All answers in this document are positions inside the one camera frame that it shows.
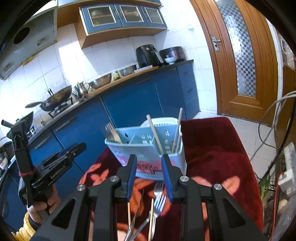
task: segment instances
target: glass cabinet door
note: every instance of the glass cabinet door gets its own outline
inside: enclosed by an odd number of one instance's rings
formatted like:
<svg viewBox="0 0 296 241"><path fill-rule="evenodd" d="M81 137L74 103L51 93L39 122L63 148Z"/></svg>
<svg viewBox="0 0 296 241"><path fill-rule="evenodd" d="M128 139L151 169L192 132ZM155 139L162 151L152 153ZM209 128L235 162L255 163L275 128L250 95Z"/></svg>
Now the glass cabinet door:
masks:
<svg viewBox="0 0 296 241"><path fill-rule="evenodd" d="M113 4L97 4L82 7L81 11L88 33L122 27L118 13Z"/></svg>
<svg viewBox="0 0 296 241"><path fill-rule="evenodd" d="M140 5L116 4L115 7L120 15L120 20L124 27L126 26L148 27L148 23L145 19L144 13Z"/></svg>
<svg viewBox="0 0 296 241"><path fill-rule="evenodd" d="M141 6L149 27L166 27L165 21L158 8Z"/></svg>

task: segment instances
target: light blue plastic basket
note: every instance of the light blue plastic basket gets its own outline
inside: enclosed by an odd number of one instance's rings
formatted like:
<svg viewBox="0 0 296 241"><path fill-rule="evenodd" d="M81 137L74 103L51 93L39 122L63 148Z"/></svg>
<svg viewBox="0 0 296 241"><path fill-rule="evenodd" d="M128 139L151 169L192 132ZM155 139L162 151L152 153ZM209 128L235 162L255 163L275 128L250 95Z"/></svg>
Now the light blue plastic basket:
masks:
<svg viewBox="0 0 296 241"><path fill-rule="evenodd" d="M156 118L152 119L158 138L161 142L164 153L170 157L171 163L181 169L183 175L186 174L187 163L183 141L177 148L177 153L171 153L173 140L177 125L173 124L178 121L175 118ZM161 169L161 154L154 135L147 122L141 126L118 128L116 129L122 143L117 143L105 139L105 144L109 147L118 161L123 165L127 165L129 156L135 154L138 160L136 177L163 180Z"/></svg>

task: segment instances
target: plastic bag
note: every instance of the plastic bag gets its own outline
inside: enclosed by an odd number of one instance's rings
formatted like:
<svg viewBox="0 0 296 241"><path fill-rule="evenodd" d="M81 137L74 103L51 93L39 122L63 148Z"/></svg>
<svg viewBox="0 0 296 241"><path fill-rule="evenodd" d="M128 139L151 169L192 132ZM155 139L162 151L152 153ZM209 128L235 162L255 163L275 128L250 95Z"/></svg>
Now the plastic bag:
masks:
<svg viewBox="0 0 296 241"><path fill-rule="evenodd" d="M274 229L272 241L278 241L293 221L296 215L296 195L292 196L283 208L283 213Z"/></svg>

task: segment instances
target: metal screw cap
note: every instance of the metal screw cap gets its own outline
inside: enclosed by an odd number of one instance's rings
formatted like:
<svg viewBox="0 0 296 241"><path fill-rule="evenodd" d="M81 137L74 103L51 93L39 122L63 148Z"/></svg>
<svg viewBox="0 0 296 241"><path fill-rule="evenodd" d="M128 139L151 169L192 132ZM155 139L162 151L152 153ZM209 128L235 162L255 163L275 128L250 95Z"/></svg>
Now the metal screw cap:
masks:
<svg viewBox="0 0 296 241"><path fill-rule="evenodd" d="M119 180L119 176L110 177L111 182L117 182Z"/></svg>
<svg viewBox="0 0 296 241"><path fill-rule="evenodd" d="M214 188L215 188L216 190L221 190L221 189L222 189L222 186L221 186L221 184L216 183L216 184L214 185Z"/></svg>
<svg viewBox="0 0 296 241"><path fill-rule="evenodd" d="M182 182L187 182L187 181L189 180L189 177L187 177L187 176L181 176L181 177L180 177L180 180L181 180Z"/></svg>
<svg viewBox="0 0 296 241"><path fill-rule="evenodd" d="M83 191L84 189L85 189L85 185L80 184L77 186L78 191Z"/></svg>

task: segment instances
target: air fryer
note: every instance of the air fryer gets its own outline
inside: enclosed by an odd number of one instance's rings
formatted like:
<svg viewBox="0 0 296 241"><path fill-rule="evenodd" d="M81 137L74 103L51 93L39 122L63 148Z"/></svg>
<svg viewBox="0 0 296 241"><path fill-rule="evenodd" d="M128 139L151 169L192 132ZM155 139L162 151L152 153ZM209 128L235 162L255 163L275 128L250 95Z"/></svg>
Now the air fryer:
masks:
<svg viewBox="0 0 296 241"><path fill-rule="evenodd" d="M163 59L159 55L159 52L153 44L143 45L136 49L137 61L139 68L143 68L149 65L161 66L163 65Z"/></svg>

